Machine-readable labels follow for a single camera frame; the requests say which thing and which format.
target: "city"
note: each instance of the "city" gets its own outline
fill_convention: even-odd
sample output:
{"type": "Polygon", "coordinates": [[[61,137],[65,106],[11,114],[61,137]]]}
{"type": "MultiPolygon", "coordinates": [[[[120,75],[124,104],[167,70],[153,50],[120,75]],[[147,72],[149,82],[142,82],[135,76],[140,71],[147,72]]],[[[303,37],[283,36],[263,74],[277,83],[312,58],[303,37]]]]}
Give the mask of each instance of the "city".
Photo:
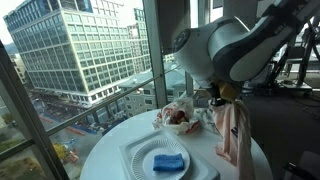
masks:
{"type": "MultiPolygon", "coordinates": [[[[3,20],[13,40],[5,48],[45,130],[153,76],[142,2],[25,0],[3,20]]],[[[163,61],[165,71],[171,71],[166,76],[170,102],[183,95],[185,72],[172,55],[163,61]]],[[[50,136],[70,179],[79,178],[91,149],[110,129],[157,108],[154,91],[149,83],[50,136]]],[[[4,151],[26,135],[0,100],[0,150],[4,151]]],[[[24,176],[28,168],[16,172],[5,168],[22,160],[37,164],[27,149],[1,162],[0,177],[28,177],[24,176]]],[[[38,169],[36,176],[44,178],[38,169]]]]}

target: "towel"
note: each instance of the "towel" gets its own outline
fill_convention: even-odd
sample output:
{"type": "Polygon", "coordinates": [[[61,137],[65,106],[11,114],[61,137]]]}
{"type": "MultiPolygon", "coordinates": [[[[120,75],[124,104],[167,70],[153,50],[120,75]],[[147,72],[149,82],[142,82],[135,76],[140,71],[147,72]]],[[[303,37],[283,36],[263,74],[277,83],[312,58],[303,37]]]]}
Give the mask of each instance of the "towel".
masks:
{"type": "Polygon", "coordinates": [[[177,155],[159,154],[154,157],[154,171],[179,171],[183,169],[184,165],[181,153],[177,155]]]}
{"type": "Polygon", "coordinates": [[[254,180],[250,118],[246,106],[240,100],[218,107],[209,106],[223,138],[215,148],[216,154],[238,168],[239,180],[254,180]]]}

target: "pink cloth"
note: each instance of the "pink cloth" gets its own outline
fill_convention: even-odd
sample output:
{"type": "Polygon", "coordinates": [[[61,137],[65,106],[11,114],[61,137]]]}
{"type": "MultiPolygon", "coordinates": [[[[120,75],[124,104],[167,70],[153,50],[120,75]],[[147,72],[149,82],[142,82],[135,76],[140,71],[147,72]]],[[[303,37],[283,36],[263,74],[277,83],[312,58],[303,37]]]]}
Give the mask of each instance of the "pink cloth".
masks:
{"type": "Polygon", "coordinates": [[[213,117],[223,142],[215,148],[216,153],[238,167],[239,180],[254,180],[251,155],[249,112],[242,101],[215,107],[213,117]]]}

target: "plastic bag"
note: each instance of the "plastic bag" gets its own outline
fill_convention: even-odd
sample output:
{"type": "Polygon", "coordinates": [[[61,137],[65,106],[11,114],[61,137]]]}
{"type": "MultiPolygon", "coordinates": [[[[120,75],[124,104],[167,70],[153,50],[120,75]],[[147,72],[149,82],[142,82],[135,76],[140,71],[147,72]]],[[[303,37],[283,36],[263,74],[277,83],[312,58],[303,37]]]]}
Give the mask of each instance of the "plastic bag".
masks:
{"type": "Polygon", "coordinates": [[[163,107],[152,123],[155,129],[166,127],[176,134],[188,134],[196,129],[200,122],[193,115],[194,107],[191,98],[181,98],[163,107]],[[183,122],[176,124],[173,119],[184,114],[183,122]]]}

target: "sky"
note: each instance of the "sky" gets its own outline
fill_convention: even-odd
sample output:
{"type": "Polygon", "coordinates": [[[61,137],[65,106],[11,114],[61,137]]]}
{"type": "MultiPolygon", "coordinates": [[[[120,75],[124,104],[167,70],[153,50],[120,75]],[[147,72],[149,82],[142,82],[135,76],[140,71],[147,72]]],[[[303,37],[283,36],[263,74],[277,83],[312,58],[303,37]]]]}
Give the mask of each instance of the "sky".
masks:
{"type": "MultiPolygon", "coordinates": [[[[3,16],[7,15],[10,11],[14,10],[17,6],[19,6],[25,0],[10,0],[10,1],[6,1],[6,3],[4,3],[4,1],[5,0],[1,0],[2,3],[0,6],[0,40],[2,41],[3,44],[9,44],[13,42],[13,40],[11,38],[10,33],[7,30],[7,26],[3,20],[3,16]]],[[[130,8],[132,7],[142,8],[142,0],[123,0],[123,1],[130,8]]]]}
{"type": "Polygon", "coordinates": [[[0,39],[3,44],[9,44],[13,40],[7,30],[7,26],[3,20],[3,16],[7,15],[10,11],[14,10],[24,0],[10,0],[10,1],[6,1],[6,2],[4,2],[5,0],[1,0],[1,1],[2,1],[2,3],[0,6],[0,39]]]}

